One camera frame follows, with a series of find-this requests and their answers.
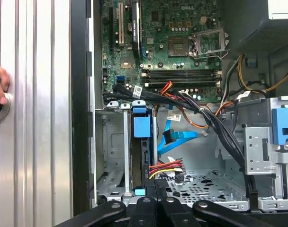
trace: chip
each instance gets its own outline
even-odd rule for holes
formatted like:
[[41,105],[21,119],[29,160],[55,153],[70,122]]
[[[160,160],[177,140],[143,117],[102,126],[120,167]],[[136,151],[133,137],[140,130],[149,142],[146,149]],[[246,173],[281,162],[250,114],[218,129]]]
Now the chip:
[[159,21],[159,12],[152,11],[152,22],[158,22],[158,21]]

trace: pci slot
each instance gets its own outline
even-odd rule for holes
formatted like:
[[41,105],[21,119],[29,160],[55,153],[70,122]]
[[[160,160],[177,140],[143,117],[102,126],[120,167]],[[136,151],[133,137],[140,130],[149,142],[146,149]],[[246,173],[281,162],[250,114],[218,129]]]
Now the pci slot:
[[119,44],[124,45],[124,6],[119,3]]
[[142,79],[152,88],[164,87],[169,80],[178,87],[213,86],[219,81],[212,70],[152,70]]
[[114,52],[114,8],[109,7],[109,48]]

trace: red wire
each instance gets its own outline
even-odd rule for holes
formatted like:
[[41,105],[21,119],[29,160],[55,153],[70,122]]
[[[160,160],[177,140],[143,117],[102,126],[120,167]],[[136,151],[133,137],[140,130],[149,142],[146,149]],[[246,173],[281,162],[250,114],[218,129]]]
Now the red wire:
[[[173,165],[166,166],[166,168],[164,168],[164,169],[171,169],[171,168],[176,168],[176,167],[182,167],[182,164],[176,163]],[[159,170],[162,170],[162,168],[153,169],[152,171],[149,172],[149,174],[153,174],[154,172],[157,172]]]

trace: screw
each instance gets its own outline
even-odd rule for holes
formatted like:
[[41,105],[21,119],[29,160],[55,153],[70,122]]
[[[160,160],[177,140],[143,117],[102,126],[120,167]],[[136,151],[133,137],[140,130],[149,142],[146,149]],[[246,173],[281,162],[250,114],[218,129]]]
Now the screw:
[[150,202],[150,199],[145,198],[145,199],[143,199],[143,202]]
[[112,208],[119,208],[120,207],[120,204],[118,204],[118,203],[114,203],[114,204],[112,204],[112,206],[111,206]]
[[199,206],[202,208],[208,207],[207,203],[205,203],[205,202],[199,202]]
[[171,198],[171,197],[169,197],[169,198],[166,199],[166,201],[167,201],[167,202],[174,202],[174,199]]

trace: black connector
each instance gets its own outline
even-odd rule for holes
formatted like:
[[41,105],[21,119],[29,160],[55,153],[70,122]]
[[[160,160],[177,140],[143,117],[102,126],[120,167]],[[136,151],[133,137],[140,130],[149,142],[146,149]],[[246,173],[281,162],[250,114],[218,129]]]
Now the black connector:
[[165,138],[165,144],[169,144],[169,143],[172,143],[172,142],[176,141],[176,139],[173,139],[173,138],[171,137],[171,134],[172,134],[173,132],[174,132],[173,129],[169,129],[169,130],[163,132],[163,136],[164,136],[164,138]]

